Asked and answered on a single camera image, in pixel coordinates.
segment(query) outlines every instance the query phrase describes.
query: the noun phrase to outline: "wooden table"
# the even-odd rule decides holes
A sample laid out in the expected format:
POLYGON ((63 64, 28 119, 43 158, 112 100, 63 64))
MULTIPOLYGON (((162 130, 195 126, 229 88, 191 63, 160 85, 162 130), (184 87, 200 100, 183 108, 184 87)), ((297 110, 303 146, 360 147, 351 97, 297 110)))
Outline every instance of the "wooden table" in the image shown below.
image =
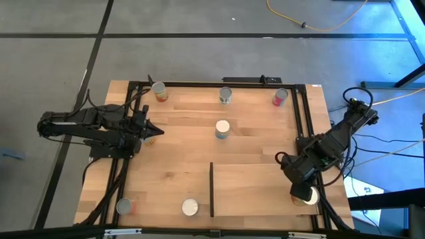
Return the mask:
MULTIPOLYGON (((111 81, 105 104, 123 104, 128 81, 111 81)), ((330 127, 321 86, 307 85, 315 133, 330 127)), ((271 104, 275 89, 232 89, 229 105, 218 101, 219 88, 168 87, 169 99, 156 101, 153 92, 141 99, 148 117, 164 135, 144 145, 130 161, 124 198, 136 203, 136 212, 120 217, 120 226, 156 228, 220 228, 247 230, 311 230, 316 206, 296 206, 290 199, 291 183, 274 155, 296 154, 297 127, 292 97, 278 108, 271 104), (228 120, 227 139, 215 137, 215 123, 228 120), (209 165, 214 163, 214 213, 210 217, 209 165), (199 203, 195 216, 185 216, 187 198, 199 203)), ((307 131, 301 97, 303 130, 307 131)), ((104 195, 111 159, 102 159, 87 171, 75 222, 84 220, 104 195)), ((338 175, 332 168, 324 182, 338 175)), ((329 202, 353 227, 343 180, 326 188, 329 202)), ((112 221, 112 199, 107 222, 112 221)), ((320 227, 323 219, 318 216, 320 227)))

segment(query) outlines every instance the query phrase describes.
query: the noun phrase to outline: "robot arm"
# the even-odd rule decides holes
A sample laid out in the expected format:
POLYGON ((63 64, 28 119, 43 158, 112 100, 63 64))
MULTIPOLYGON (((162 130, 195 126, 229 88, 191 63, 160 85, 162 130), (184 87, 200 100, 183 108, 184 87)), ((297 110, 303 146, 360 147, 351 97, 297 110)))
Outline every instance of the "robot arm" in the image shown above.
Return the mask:
POLYGON ((132 117, 125 116, 124 108, 106 105, 75 112, 45 112, 37 124, 40 136, 72 135, 86 138, 90 156, 130 158, 138 153, 141 141, 164 134, 155 127, 146 114, 149 106, 136 110, 132 117))
POLYGON ((351 136, 365 124, 378 122, 377 112, 364 102, 351 99, 348 110, 334 128, 326 133, 309 138, 297 138, 299 156, 284 153, 282 160, 276 160, 285 176, 293 183, 291 195, 310 200, 312 182, 318 172, 326 171, 343 160, 343 152, 348 148, 351 136))

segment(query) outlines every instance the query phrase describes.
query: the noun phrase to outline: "tin can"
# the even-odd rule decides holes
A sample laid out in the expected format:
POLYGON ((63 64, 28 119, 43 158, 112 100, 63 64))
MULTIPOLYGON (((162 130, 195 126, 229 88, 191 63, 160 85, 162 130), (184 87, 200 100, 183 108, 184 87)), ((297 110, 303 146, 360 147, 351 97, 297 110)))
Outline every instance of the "tin can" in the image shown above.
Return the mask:
POLYGON ((229 87, 220 89, 220 102, 222 104, 229 104, 232 99, 232 90, 229 87))
POLYGON ((144 139, 142 141, 142 143, 146 146, 150 146, 150 145, 153 145, 155 143, 155 141, 156 141, 156 139, 154 138, 154 136, 152 136, 152 137, 148 137, 148 138, 144 139))
POLYGON ((308 205, 315 205, 319 202, 319 191, 315 187, 311 187, 311 199, 309 201, 305 201, 302 199, 299 199, 297 197, 291 196, 292 202, 296 206, 308 206, 308 205))
POLYGON ((181 211, 186 216, 193 216, 198 212, 199 205, 195 199, 185 199, 181 205, 181 211))
POLYGON ((226 139, 230 131, 230 124, 226 120, 220 120, 215 124, 215 135, 219 139, 226 139))
POLYGON ((285 103, 285 100, 287 97, 288 97, 288 92, 285 89, 280 88, 278 89, 278 91, 276 91, 276 94, 274 95, 272 103, 275 106, 282 106, 285 103))
POLYGON ((162 82, 155 82, 152 85, 153 93, 155 93, 155 97, 157 101, 164 102, 168 99, 168 94, 165 91, 165 85, 162 82))
POLYGON ((116 210, 120 215, 133 214, 135 212, 135 203, 130 199, 120 199, 117 202, 116 210))

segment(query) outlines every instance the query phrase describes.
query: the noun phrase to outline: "concrete floor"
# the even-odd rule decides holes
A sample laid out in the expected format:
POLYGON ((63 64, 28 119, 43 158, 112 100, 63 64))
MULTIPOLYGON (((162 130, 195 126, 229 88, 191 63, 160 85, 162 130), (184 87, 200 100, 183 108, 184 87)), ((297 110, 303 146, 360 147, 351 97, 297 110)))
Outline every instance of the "concrete floor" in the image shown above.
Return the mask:
MULTIPOLYGON (((360 3, 270 1, 276 10, 315 27, 330 27, 360 3)), ((396 1, 425 52, 425 33, 407 1, 396 1)), ((0 0, 0 33, 97 33, 106 0, 0 0)), ((114 3, 107 33, 309 33, 267 10, 260 0, 121 0, 114 3)), ((368 3, 336 33, 402 33, 389 3, 368 3)), ((44 111, 68 111, 86 69, 93 39, 0 39, 0 147, 27 155, 0 160, 0 231, 33 223, 58 143, 38 137, 44 111)), ((322 84, 327 106, 343 104, 342 91, 363 80, 397 81, 420 63, 406 40, 329 39, 105 39, 90 79, 92 99, 104 101, 110 80, 220 81, 223 76, 279 76, 287 83, 322 84)), ((376 101, 410 91, 373 90, 376 101)), ((361 93, 353 96, 367 99, 361 93)), ((380 122, 360 133, 384 139, 421 139, 425 92, 376 106, 380 122)), ((343 111, 331 114, 338 121, 343 111)), ((392 151, 357 137, 360 147, 392 151)), ((422 155, 422 146, 406 151, 422 155)), ((356 161, 376 156, 359 152, 356 161)), ((72 145, 46 226, 72 224, 88 149, 72 145)), ((356 168, 355 178, 399 191, 424 186, 424 162, 387 157, 356 168)), ((400 226, 399 212, 382 214, 381 228, 400 226)))

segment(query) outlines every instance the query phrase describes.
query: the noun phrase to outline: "can top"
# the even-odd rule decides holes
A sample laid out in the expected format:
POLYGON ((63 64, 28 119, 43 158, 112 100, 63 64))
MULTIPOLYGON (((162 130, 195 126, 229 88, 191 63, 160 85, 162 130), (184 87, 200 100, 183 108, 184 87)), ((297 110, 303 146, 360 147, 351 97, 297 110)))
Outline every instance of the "can top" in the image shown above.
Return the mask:
POLYGON ((226 133, 229 129, 230 129, 230 124, 226 121, 226 120, 219 120, 216 124, 215 124, 215 128, 220 132, 220 133, 226 133))
POLYGON ((193 216, 198 212, 198 202, 195 199, 186 199, 181 205, 181 210, 186 216, 193 216))
POLYGON ((307 205, 314 205, 319 202, 319 191, 317 191, 315 187, 311 187, 311 190, 313 191, 311 193, 311 199, 309 201, 303 200, 303 202, 307 205))
POLYGON ((229 98, 232 95, 232 90, 229 87, 223 87, 220 89, 220 96, 223 98, 229 98))
POLYGON ((165 90, 165 85, 164 85, 164 83, 162 83, 162 82, 155 82, 155 83, 153 83, 153 85, 152 85, 152 90, 153 90, 155 93, 161 93, 162 91, 164 91, 164 90, 165 90))
POLYGON ((117 203, 117 212, 121 215, 130 213, 131 201, 129 199, 120 199, 117 203))
POLYGON ((285 98, 287 98, 287 97, 288 97, 288 92, 287 92, 285 89, 280 88, 280 89, 278 89, 278 91, 276 92, 276 95, 277 95, 277 97, 279 97, 279 98, 281 98, 281 99, 285 99, 285 98))

